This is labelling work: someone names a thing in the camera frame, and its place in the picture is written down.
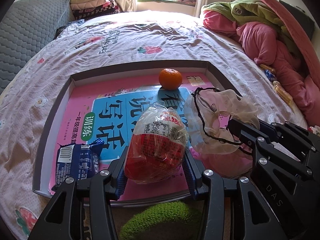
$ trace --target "green towel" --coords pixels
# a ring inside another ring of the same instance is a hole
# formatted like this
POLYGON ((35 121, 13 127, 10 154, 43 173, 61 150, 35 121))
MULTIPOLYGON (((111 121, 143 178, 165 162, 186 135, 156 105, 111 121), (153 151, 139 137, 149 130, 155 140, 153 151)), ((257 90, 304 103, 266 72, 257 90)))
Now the green towel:
POLYGON ((120 231, 121 240, 139 239, 139 234, 156 225, 182 222, 188 227, 194 228, 193 239, 196 239, 201 212, 197 209, 190 208, 187 204, 177 201, 161 203, 149 207, 144 212, 131 218, 120 231))
POLYGON ((248 22, 261 22, 274 28, 289 51, 302 57, 283 21, 260 0, 235 0, 233 2, 214 2, 202 7, 201 11, 211 10, 221 13, 230 21, 243 25, 248 22))

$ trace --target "pink blanket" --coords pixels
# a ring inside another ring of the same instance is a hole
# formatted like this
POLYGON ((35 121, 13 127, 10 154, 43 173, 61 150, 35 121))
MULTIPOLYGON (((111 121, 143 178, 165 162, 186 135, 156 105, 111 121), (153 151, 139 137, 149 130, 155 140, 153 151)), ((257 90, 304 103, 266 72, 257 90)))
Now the pink blanket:
POLYGON ((287 29, 302 53, 310 72, 310 76, 316 86, 320 88, 320 61, 301 25, 292 14, 277 0, 261 0, 268 5, 284 22, 287 29))
POLYGON ((287 47, 277 40, 276 31, 268 25, 249 22, 237 26, 236 22, 230 21, 218 12, 204 11, 204 26, 241 43, 246 55, 257 65, 271 65, 276 70, 278 81, 292 96, 308 124, 319 126, 320 83, 317 82, 320 80, 320 62, 312 43, 300 24, 278 1, 262 1, 273 9, 286 24, 308 64, 310 75, 307 77, 299 74, 301 72, 300 60, 292 57, 287 47))

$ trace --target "plastic bag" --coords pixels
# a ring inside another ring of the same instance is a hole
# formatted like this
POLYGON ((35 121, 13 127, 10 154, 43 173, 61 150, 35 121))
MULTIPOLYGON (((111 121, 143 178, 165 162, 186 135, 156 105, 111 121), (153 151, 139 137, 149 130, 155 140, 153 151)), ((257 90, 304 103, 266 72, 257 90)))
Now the plastic bag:
POLYGON ((197 88, 184 105, 191 145, 201 154, 230 154, 242 145, 227 129, 220 127, 219 115, 235 117, 260 129, 256 106, 233 90, 218 91, 197 88))
POLYGON ((139 118, 124 164, 125 175, 136 183, 157 182, 179 170, 187 129, 173 108, 163 101, 151 105, 139 118))

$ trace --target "red packaged food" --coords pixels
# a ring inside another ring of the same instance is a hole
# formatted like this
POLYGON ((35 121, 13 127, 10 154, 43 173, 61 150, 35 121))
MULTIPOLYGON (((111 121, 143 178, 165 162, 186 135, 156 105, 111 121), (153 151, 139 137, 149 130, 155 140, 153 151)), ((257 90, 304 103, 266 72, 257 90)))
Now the red packaged food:
POLYGON ((151 105, 140 117, 129 145, 124 173, 136 183, 157 182, 179 170, 188 132, 173 108, 163 101, 151 105))

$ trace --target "blue snack wrapper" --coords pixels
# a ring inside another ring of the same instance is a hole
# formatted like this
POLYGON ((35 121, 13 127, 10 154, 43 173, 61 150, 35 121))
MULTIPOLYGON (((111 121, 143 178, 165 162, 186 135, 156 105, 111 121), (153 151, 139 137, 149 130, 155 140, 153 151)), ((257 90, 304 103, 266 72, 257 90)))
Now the blue snack wrapper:
POLYGON ((264 73, 266 74, 268 80, 270 80, 271 82, 277 81, 275 75, 273 75, 269 70, 265 70, 264 73))
POLYGON ((87 179, 99 172, 99 158, 104 145, 102 139, 91 144, 68 144, 60 146, 56 161, 56 184, 53 191, 68 177, 87 179))

